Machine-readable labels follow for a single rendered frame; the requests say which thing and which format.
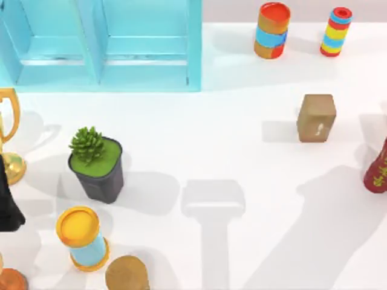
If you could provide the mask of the green plant in grey pot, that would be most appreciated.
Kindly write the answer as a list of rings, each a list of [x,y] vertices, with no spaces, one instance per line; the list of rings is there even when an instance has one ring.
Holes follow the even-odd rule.
[[[106,204],[115,202],[124,185],[122,145],[92,126],[78,129],[69,148],[68,167],[87,197]]]

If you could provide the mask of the light blue rack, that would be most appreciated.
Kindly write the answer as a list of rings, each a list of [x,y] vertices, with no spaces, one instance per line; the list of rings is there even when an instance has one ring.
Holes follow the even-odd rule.
[[[203,0],[0,0],[0,87],[199,91]]]

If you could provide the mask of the brown box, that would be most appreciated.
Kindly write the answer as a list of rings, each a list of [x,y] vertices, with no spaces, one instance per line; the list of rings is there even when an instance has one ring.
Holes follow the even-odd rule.
[[[305,94],[297,119],[299,141],[324,143],[336,118],[331,94]]]

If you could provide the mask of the orange and blue can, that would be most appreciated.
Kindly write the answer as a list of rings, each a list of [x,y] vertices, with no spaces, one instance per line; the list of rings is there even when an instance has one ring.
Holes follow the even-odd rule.
[[[254,52],[264,59],[279,57],[285,46],[290,9],[281,2],[266,2],[259,9]]]

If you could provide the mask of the brown bread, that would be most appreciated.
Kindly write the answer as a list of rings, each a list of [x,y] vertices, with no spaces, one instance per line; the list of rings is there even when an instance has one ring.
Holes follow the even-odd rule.
[[[146,265],[136,256],[121,256],[105,271],[108,290],[150,290]]]

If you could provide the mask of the yellow and light blue can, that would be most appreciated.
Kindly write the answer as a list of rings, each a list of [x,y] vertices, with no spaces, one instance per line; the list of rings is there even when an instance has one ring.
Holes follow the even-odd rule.
[[[100,229],[99,217],[86,206],[65,210],[56,222],[56,233],[68,247],[74,266],[85,272],[97,271],[109,259],[109,245]]]

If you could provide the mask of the red yellow blue striped can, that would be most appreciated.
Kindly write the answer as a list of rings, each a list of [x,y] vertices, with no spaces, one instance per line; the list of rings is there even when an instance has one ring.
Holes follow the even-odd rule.
[[[352,18],[352,11],[346,7],[332,10],[320,45],[320,52],[324,56],[336,57],[341,53]]]

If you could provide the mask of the gold trophy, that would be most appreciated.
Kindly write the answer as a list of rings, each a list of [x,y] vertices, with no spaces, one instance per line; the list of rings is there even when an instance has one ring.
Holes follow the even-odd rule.
[[[5,173],[7,175],[8,184],[13,185],[21,180],[27,169],[24,159],[17,153],[3,152],[3,146],[6,142],[10,141],[18,130],[21,110],[19,105],[18,96],[14,88],[1,88],[0,89],[0,103],[3,99],[9,99],[13,110],[13,126],[10,132],[5,135],[2,115],[0,113],[0,154],[3,157],[5,165]]]

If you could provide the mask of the red bottle with yellow print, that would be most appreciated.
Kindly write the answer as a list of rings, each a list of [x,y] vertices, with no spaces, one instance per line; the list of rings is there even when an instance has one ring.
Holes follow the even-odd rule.
[[[366,171],[363,184],[370,192],[387,192],[387,137],[381,152]]]

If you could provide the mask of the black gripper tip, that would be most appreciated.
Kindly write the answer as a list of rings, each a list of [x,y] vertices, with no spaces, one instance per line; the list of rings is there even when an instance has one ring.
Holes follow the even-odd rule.
[[[0,154],[0,232],[17,231],[25,221],[10,191],[4,160]]]

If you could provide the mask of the copper trophy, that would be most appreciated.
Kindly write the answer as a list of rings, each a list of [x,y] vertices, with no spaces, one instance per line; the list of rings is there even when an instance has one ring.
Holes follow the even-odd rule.
[[[4,261],[1,253],[0,290],[28,290],[27,280],[21,272],[13,268],[4,268]]]

